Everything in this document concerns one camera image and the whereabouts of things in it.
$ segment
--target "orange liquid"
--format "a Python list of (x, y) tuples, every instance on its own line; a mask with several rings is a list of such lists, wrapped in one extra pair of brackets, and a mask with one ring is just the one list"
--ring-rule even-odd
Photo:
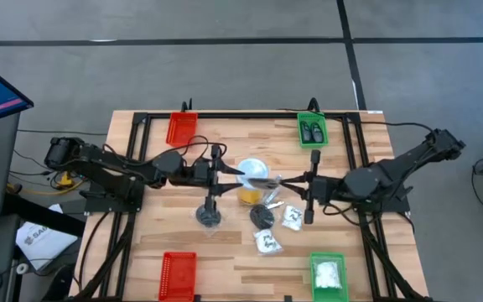
[(260, 190), (249, 190), (240, 187), (237, 190), (238, 200), (248, 205), (256, 205), (262, 199), (262, 192)]

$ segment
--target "green basket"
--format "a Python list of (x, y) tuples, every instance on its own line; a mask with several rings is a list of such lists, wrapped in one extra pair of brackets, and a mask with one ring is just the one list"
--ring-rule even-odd
[[(339, 269), (342, 289), (316, 288), (316, 265), (323, 262), (336, 262)], [(311, 253), (310, 278), (312, 280), (312, 300), (314, 302), (349, 302), (348, 279), (345, 275), (345, 260), (341, 253)]]
[[(307, 122), (309, 127), (313, 122), (317, 122), (320, 129), (322, 129), (324, 142), (323, 143), (304, 143), (303, 135), (301, 134), (301, 122)], [(323, 113), (312, 113), (312, 112), (298, 113), (298, 132), (299, 132), (299, 144), (301, 145), (301, 148), (319, 148), (319, 147), (326, 146), (328, 143), (327, 127), (325, 126), (325, 117), (323, 116)]]

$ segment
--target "wooden tabletop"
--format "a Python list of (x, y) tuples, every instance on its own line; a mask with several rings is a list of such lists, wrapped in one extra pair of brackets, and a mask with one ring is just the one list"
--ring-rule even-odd
[[(113, 113), (106, 141), (120, 154), (126, 153), (133, 113)], [(361, 112), (361, 119), (384, 121), (384, 116), (380, 112)], [(342, 127), (340, 122), (329, 119), (326, 124), (329, 145), (320, 149), (319, 174), (342, 177), (349, 170)], [(170, 148), (165, 143), (168, 125), (168, 119), (153, 120), (146, 159)], [(370, 161), (392, 158), (392, 147), (385, 125), (364, 124), (363, 133)], [(270, 176), (280, 174), (288, 178), (309, 169), (310, 150), (299, 147), (295, 119), (200, 119), (197, 134), (206, 136), (211, 142), (225, 143), (228, 152), (223, 159), (234, 167), (245, 158), (256, 157), (269, 166)], [(360, 164), (353, 126), (351, 135), (356, 162)], [(192, 147), (185, 156), (188, 163), (198, 157), (203, 148), (204, 146)], [(220, 176), (220, 182), (234, 181), (232, 175)], [(213, 234), (205, 232), (195, 219), (195, 210), (204, 202), (205, 194), (206, 191), (202, 189), (172, 185), (166, 185), (161, 190), (146, 189), (143, 208), (137, 215), (133, 233), (125, 300), (158, 299), (162, 256), (166, 251), (197, 253), (195, 293), (201, 294), (204, 301), (282, 301), (286, 294), (292, 295), (294, 301), (310, 301), (311, 252), (344, 253), (350, 300), (371, 300), (361, 231), (343, 217), (324, 216), (321, 208), (316, 208), (314, 224), (303, 225), (301, 232), (292, 231), (277, 223), (272, 232), (283, 246), (283, 251), (272, 256), (260, 256), (253, 238), (257, 229), (248, 215), (250, 209), (240, 204), (234, 190), (217, 198), (217, 206), (223, 216), (218, 230)], [(278, 199), (300, 209), (305, 208), (305, 201), (300, 200), (290, 190), (281, 191)], [(340, 207), (347, 206), (340, 202), (336, 204)], [(280, 215), (283, 211), (284, 206), (281, 206), (275, 213)], [(101, 214), (95, 214), (88, 217), (82, 242), (88, 240), (100, 216)], [(349, 216), (356, 220), (354, 213)], [(112, 218), (113, 214), (110, 214), (92, 239), (85, 262), (85, 283), (92, 278), (105, 259)], [(427, 295), (411, 226), (396, 214), (385, 214), (382, 221), (392, 261), (414, 289)], [(81, 246), (78, 263), (81, 261), (84, 245)], [(110, 294), (115, 292), (118, 260), (113, 267)], [(386, 294), (378, 260), (377, 270), (382, 294)], [(76, 294), (77, 291), (76, 284), (73, 284), (71, 293)]]

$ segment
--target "red plastic bin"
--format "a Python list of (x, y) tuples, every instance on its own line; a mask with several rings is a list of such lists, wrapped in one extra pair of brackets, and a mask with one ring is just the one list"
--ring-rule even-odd
[(166, 142), (173, 147), (186, 145), (194, 137), (198, 114), (195, 112), (173, 112), (169, 120)]
[(160, 302), (192, 302), (195, 296), (196, 253), (164, 253), (158, 299)]

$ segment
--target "table leg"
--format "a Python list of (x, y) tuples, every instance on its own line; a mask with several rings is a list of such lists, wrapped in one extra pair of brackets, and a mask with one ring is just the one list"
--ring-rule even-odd
[(81, 237), (85, 223), (74, 217), (52, 211), (43, 206), (25, 200), (19, 195), (6, 194), (3, 204), (4, 214), (17, 214), (25, 221), (49, 227), (52, 230)]

